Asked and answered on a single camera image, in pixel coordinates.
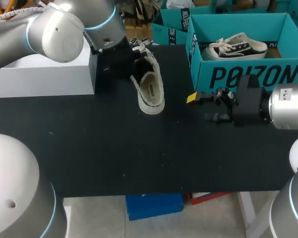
shoe lace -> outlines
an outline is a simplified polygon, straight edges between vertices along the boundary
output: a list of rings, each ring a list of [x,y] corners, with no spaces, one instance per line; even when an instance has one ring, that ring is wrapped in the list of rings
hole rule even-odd
[[[210,47],[216,47],[216,48],[219,48],[219,50],[221,52],[226,52],[226,51],[231,51],[231,50],[236,50],[236,47],[230,45],[230,44],[227,44],[225,43],[224,39],[221,38],[219,39],[218,41],[216,41],[216,43],[211,43],[210,44]]]

yellow tag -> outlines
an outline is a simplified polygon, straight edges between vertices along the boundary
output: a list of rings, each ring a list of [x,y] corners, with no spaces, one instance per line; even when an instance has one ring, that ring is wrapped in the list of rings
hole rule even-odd
[[[188,97],[187,103],[195,101],[196,97],[197,97],[197,92],[195,92],[194,94],[192,94]]]

white shoe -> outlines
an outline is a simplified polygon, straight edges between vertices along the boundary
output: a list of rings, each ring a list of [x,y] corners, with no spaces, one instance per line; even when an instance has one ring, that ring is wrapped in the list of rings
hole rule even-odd
[[[147,56],[136,60],[136,73],[130,77],[138,92],[140,109],[149,115],[157,115],[164,109],[163,81],[160,67],[153,54],[144,45],[133,50],[146,52]]]
[[[148,39],[148,38],[143,38],[143,39],[139,39],[137,37],[133,37],[130,42],[129,42],[130,45],[141,45],[141,44],[144,44],[144,45],[151,45],[151,41]]]
[[[239,33],[226,40],[219,39],[211,43],[202,53],[204,60],[246,60],[263,59],[267,45]]]

white table leg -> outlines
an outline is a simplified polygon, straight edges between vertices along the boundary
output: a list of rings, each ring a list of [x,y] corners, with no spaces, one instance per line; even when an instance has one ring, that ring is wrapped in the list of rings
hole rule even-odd
[[[66,231],[66,238],[69,238],[72,207],[65,206],[64,209],[65,209],[65,213],[66,213],[66,218],[68,220],[68,228],[67,228],[67,231]]]
[[[274,193],[265,203],[258,215],[255,215],[253,203],[249,192],[238,193],[238,201],[242,210],[246,227],[246,238],[260,238],[269,227],[269,212],[277,192]]]
[[[238,202],[242,210],[245,227],[255,220],[255,210],[249,192],[237,193]]]

tiled floor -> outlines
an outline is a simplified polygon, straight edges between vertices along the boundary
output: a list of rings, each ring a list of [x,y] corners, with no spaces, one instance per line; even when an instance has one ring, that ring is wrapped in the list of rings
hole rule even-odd
[[[256,211],[267,196],[267,192],[252,195]],[[236,194],[195,206],[185,204],[180,213],[132,222],[124,196],[67,198],[64,205],[72,207],[68,238],[245,238]],[[263,237],[271,236],[267,232]]]

